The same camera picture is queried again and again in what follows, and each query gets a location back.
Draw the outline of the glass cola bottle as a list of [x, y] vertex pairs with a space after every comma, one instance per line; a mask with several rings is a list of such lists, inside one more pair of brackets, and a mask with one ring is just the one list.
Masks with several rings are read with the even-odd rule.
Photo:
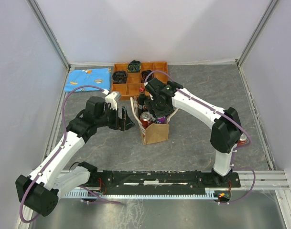
[[146, 112], [148, 110], [145, 104], [145, 101], [148, 99], [145, 92], [146, 91], [144, 88], [139, 88], [139, 96], [137, 98], [138, 117], [140, 117], [143, 112]]

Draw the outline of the purple Fanta can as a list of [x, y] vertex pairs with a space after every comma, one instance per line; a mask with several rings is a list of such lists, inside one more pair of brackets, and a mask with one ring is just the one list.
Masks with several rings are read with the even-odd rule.
[[154, 121], [156, 124], [166, 124], [167, 123], [167, 116], [158, 117]]

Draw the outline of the red cola can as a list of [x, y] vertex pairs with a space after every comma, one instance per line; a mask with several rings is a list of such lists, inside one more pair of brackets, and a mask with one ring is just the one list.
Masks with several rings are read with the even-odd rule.
[[243, 133], [238, 141], [237, 146], [244, 146], [249, 142], [248, 137]]
[[143, 112], [140, 115], [140, 121], [142, 123], [142, 127], [147, 129], [152, 124], [151, 114], [149, 112]]

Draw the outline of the burlap canvas watermelon bag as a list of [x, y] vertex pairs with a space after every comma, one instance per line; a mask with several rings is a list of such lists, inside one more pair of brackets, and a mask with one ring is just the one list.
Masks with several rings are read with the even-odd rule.
[[179, 110], [178, 108], [167, 118], [165, 124], [150, 124], [147, 128], [144, 128], [141, 120], [137, 116], [137, 102], [133, 97], [130, 98], [130, 105], [133, 116], [138, 123], [143, 145], [158, 143], [169, 139], [169, 122]]

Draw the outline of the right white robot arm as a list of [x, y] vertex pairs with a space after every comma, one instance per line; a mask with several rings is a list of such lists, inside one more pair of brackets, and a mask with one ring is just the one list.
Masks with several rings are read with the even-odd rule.
[[168, 116], [178, 108], [209, 127], [210, 143], [215, 149], [215, 163], [211, 171], [211, 179], [218, 187], [225, 185], [232, 172], [230, 165], [233, 152], [242, 135], [241, 122], [236, 109], [232, 107], [224, 109], [212, 105], [176, 82], [163, 83], [153, 78], [144, 85], [151, 96], [145, 104], [155, 118]]

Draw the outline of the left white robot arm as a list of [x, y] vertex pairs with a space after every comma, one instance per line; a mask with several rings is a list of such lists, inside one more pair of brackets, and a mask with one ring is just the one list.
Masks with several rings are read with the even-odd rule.
[[82, 162], [77, 168], [59, 178], [65, 165], [73, 155], [97, 132], [108, 127], [126, 131], [134, 126], [127, 116], [127, 109], [118, 109], [119, 92], [105, 98], [92, 96], [83, 110], [65, 126], [64, 134], [49, 156], [28, 176], [20, 175], [16, 181], [21, 206], [27, 206], [41, 216], [48, 216], [59, 199], [75, 187], [93, 186], [98, 181], [97, 168]]

